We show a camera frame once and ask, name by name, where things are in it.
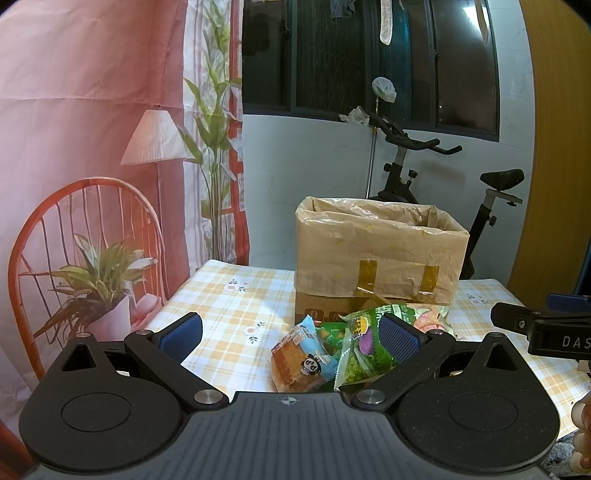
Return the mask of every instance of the printed backdrop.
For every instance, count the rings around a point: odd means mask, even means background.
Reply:
[[[241,22],[242,0],[23,0],[0,17],[0,417],[15,435],[71,335],[122,338],[208,259],[248,263]]]

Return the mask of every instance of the snack package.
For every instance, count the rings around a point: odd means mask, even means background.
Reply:
[[[313,390],[333,380],[337,366],[318,340],[309,315],[271,349],[271,376],[280,392]]]
[[[343,349],[343,338],[345,338],[345,322],[323,322],[316,327],[316,335],[322,347],[329,355],[332,355],[337,361],[340,358]]]
[[[392,304],[354,312],[345,317],[348,329],[335,378],[335,390],[343,385],[367,382],[392,370],[397,362],[380,344],[379,321],[384,313],[393,313],[423,333],[433,329],[453,329],[445,320],[448,307],[428,304]]]
[[[450,335],[454,335],[451,325],[446,320],[449,307],[425,303],[400,303],[379,307],[376,309],[376,312],[380,316],[386,312],[393,313],[423,333],[438,329],[445,330]]]

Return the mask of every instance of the window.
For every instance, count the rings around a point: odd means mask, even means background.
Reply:
[[[380,113],[404,128],[498,140],[499,87],[486,0],[392,2],[389,46],[379,0],[331,19],[337,0],[245,0],[245,113],[338,119],[375,108],[371,81],[392,80]]]

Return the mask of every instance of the table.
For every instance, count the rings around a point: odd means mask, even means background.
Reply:
[[[203,319],[203,340],[183,366],[231,399],[237,391],[275,391],[269,374],[271,348],[294,324],[292,271],[243,267],[210,260],[150,322],[161,330],[187,312]],[[480,341],[488,333],[506,334],[528,362],[560,414],[562,437],[576,430],[572,404],[591,390],[576,362],[531,356],[524,336],[496,329],[490,310],[498,302],[520,304],[496,280],[459,283],[448,320],[460,340]]]

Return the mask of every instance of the wooden door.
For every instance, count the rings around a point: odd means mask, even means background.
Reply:
[[[508,287],[543,309],[572,293],[591,234],[591,32],[561,0],[521,0],[535,86],[530,200]]]

